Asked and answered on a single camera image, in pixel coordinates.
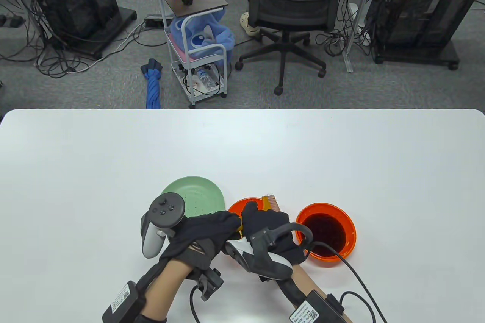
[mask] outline chair base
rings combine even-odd
[[[274,43],[264,46],[260,49],[256,49],[255,51],[250,51],[249,53],[243,54],[239,57],[239,61],[236,62],[234,68],[236,70],[241,70],[244,67],[244,60],[253,58],[259,55],[271,53],[273,51],[279,51],[281,53],[281,62],[279,66],[279,84],[276,88],[274,88],[274,94],[279,96],[283,93],[283,80],[285,77],[285,63],[286,63],[286,53],[293,53],[298,55],[301,58],[304,58],[312,63],[315,63],[322,67],[318,72],[318,76],[320,78],[325,77],[327,65],[321,59],[315,57],[314,55],[304,51],[300,47],[296,45],[299,41],[303,41],[303,45],[307,46],[310,44],[310,33],[299,34],[294,37],[290,37],[289,31],[283,30],[283,34],[281,36],[276,35],[274,33],[270,33],[267,30],[261,29],[260,30],[261,36],[267,37],[271,39]]]

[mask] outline brush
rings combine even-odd
[[[263,200],[265,210],[272,209],[276,212],[281,212],[274,195],[264,195],[261,199]]]

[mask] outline rolling cart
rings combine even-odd
[[[170,67],[175,74],[177,81],[180,83],[182,90],[189,99],[189,108],[195,108],[196,103],[205,98],[216,95],[225,98],[227,96],[227,51],[225,47],[222,44],[210,44],[189,51],[185,27],[187,26],[187,23],[195,17],[223,10],[224,6],[227,6],[227,2],[225,0],[193,0],[192,5],[185,5],[181,0],[159,0],[159,3],[170,54]],[[170,8],[177,18],[186,17],[181,25],[183,50],[175,44],[170,36],[170,28],[168,27],[167,22],[167,16],[170,14],[167,13],[167,8]],[[213,55],[208,55],[199,59],[191,58],[193,53],[208,49],[214,49],[214,51],[221,50],[222,54],[214,53]],[[198,82],[197,86],[195,86],[194,81],[197,80],[197,76],[194,75],[194,70],[198,67],[207,66],[217,61],[223,61],[222,69],[211,67],[211,69],[205,70],[211,79],[218,84],[217,88],[207,90],[202,82]]]

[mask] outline dark liquid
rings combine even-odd
[[[336,252],[341,252],[345,246],[345,230],[339,221],[328,214],[314,214],[303,222],[313,233],[313,240],[324,242]],[[322,257],[335,256],[328,248],[315,246],[313,253]]]

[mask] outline computer case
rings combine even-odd
[[[100,58],[100,51],[136,19],[133,10],[119,8],[116,0],[36,1],[64,45],[94,58]]]
[[[373,0],[367,20],[374,60],[448,64],[459,58],[451,38],[474,0]]]

